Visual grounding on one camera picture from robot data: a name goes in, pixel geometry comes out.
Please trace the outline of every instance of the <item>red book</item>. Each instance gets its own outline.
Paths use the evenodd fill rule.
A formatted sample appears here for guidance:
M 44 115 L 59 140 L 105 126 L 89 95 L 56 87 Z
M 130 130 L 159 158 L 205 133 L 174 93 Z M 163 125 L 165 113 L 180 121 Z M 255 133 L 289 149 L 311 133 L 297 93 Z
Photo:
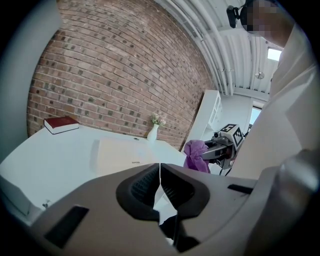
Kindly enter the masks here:
M 44 126 L 52 134 L 60 134 L 79 128 L 79 122 L 69 116 L 44 119 Z

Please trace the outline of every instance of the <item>white table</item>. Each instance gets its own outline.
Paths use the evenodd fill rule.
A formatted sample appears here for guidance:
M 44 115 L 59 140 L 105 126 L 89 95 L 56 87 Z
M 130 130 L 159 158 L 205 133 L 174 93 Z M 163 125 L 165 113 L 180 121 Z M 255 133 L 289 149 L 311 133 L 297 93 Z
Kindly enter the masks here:
M 157 140 L 152 143 L 139 137 L 138 141 L 134 136 L 82 125 L 79 129 L 55 135 L 43 128 L 18 146 L 0 164 L 2 197 L 5 195 L 7 201 L 11 202 L 8 209 L 14 215 L 28 215 L 31 203 L 44 211 L 43 204 L 47 200 L 52 204 L 83 183 L 101 176 L 101 173 L 97 173 L 95 161 L 99 141 L 106 138 L 113 142 L 119 140 L 122 143 L 134 141 L 144 144 L 158 163 L 183 166 L 185 161 L 186 156 L 165 141 Z

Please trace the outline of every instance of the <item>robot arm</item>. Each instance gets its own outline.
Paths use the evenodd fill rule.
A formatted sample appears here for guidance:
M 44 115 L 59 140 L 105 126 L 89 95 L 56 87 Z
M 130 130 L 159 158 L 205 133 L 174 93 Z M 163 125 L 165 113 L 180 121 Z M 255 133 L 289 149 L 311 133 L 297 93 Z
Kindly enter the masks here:
M 243 134 L 237 124 L 227 124 L 220 131 L 215 132 L 211 140 L 204 143 L 208 151 L 202 154 L 203 160 L 217 164 L 223 170 L 232 167 L 242 143 Z

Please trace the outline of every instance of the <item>purple cloth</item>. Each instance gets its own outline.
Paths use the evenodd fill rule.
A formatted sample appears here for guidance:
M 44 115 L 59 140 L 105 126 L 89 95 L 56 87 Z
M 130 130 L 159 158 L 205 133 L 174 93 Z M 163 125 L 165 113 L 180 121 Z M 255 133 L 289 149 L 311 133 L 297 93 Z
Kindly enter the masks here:
M 192 139 L 184 146 L 186 158 L 183 167 L 203 173 L 210 173 L 209 161 L 202 159 L 202 154 L 208 151 L 208 146 L 202 140 Z

